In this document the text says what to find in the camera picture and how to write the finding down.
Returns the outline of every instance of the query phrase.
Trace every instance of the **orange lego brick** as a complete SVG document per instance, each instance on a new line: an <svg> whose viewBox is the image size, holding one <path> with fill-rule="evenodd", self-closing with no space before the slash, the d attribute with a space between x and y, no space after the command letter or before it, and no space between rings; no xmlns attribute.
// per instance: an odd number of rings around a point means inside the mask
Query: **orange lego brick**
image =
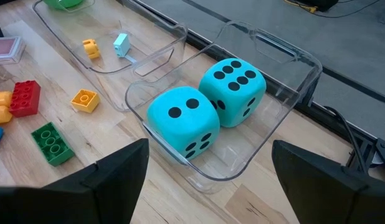
<svg viewBox="0 0 385 224"><path fill-rule="evenodd" d="M0 91L0 106L10 107L12 93L10 91Z"/></svg>
<svg viewBox="0 0 385 224"><path fill-rule="evenodd" d="M85 48L86 54L90 59L98 58L100 56L100 50L98 49L98 46L95 40L93 39L84 40L83 47Z"/></svg>
<svg viewBox="0 0 385 224"><path fill-rule="evenodd" d="M91 113L100 102L100 97L94 91L79 90L76 96L72 99L71 104L74 108Z"/></svg>
<svg viewBox="0 0 385 224"><path fill-rule="evenodd" d="M0 106L0 124L9 122L12 118L12 114L9 111L9 108L6 106Z"/></svg>

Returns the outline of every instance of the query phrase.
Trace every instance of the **wooden table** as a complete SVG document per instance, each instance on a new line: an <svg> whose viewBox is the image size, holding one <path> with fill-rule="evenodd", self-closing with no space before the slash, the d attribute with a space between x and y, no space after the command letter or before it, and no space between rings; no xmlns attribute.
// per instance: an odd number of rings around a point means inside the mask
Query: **wooden table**
<svg viewBox="0 0 385 224"><path fill-rule="evenodd" d="M18 64L0 66L0 76L13 76L0 84L0 90L12 90L15 82L24 80L37 80L42 87L37 115L2 125L0 185L42 187L145 136L132 113L119 113L105 100L92 114L72 108L70 100L83 82L82 71L36 16L33 2L0 6L5 35L19 35L27 45ZM187 45L184 58L196 52ZM46 162L31 138L31 132L50 121L76 153L58 167ZM347 142L292 111L247 170L216 194L197 192L164 160L151 156L132 223L298 223L274 171L270 156L274 139L342 164L351 151Z"/></svg>

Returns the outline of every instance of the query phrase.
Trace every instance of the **red lego brick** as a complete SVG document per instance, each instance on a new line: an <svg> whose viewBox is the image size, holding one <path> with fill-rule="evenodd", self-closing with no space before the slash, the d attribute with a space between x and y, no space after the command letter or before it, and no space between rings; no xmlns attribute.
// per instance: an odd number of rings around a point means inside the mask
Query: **red lego brick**
<svg viewBox="0 0 385 224"><path fill-rule="evenodd" d="M19 118L37 114L40 86L34 80L16 83L12 93L10 113Z"/></svg>

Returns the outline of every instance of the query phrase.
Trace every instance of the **green object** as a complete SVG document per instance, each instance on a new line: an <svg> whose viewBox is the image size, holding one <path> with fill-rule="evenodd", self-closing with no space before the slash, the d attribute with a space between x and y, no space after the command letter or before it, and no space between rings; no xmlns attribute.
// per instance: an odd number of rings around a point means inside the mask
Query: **green object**
<svg viewBox="0 0 385 224"><path fill-rule="evenodd" d="M32 132L32 137L52 166L58 166L75 155L51 122Z"/></svg>
<svg viewBox="0 0 385 224"><path fill-rule="evenodd" d="M56 9L64 9L80 4L84 0L43 0L48 6Z"/></svg>

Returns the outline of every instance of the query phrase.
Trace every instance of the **teal foam die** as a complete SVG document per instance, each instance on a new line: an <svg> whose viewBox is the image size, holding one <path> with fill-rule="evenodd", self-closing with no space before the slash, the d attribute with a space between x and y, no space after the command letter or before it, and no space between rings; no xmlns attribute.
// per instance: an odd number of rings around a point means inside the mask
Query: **teal foam die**
<svg viewBox="0 0 385 224"><path fill-rule="evenodd" d="M147 118L149 126L187 159L204 152L220 131L211 102L190 86L173 88L155 98Z"/></svg>
<svg viewBox="0 0 385 224"><path fill-rule="evenodd" d="M248 118L259 105L266 81L250 63L228 58L208 69L198 89L215 107L220 124L231 128Z"/></svg>

